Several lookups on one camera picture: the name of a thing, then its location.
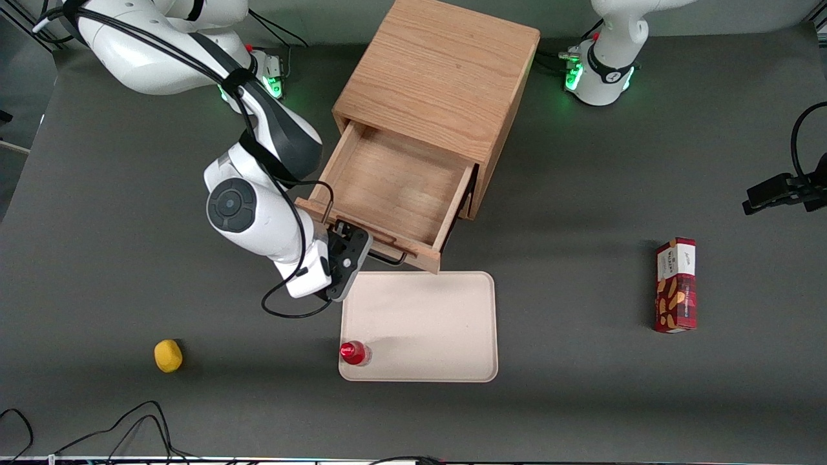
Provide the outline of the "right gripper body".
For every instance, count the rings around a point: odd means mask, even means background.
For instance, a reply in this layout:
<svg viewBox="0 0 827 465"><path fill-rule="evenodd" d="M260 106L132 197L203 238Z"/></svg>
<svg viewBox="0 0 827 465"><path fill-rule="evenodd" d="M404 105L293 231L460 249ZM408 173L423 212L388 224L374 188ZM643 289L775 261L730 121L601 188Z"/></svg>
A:
<svg viewBox="0 0 827 465"><path fill-rule="evenodd" d="M306 236L304 258L295 253L286 258L275 259L275 267L286 280L286 287L293 298L317 295L334 302L343 301L348 295L355 277L362 269L364 259L373 245L373 236L358 227L351 243L337 241L333 227L326 227L314 220L302 221L302 232ZM328 264L329 242L340 242L346 247L342 265L345 267L343 280L338 286L331 286L331 271Z"/></svg>

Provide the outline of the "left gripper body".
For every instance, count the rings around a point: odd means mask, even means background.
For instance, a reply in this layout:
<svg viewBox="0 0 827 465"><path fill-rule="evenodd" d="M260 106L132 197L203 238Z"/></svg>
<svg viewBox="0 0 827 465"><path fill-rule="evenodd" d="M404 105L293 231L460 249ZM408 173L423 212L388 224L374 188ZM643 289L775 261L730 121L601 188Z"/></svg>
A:
<svg viewBox="0 0 827 465"><path fill-rule="evenodd" d="M826 159L823 154L813 172L804 176L804 186L808 189L804 200L806 212L815 212L826 206Z"/></svg>

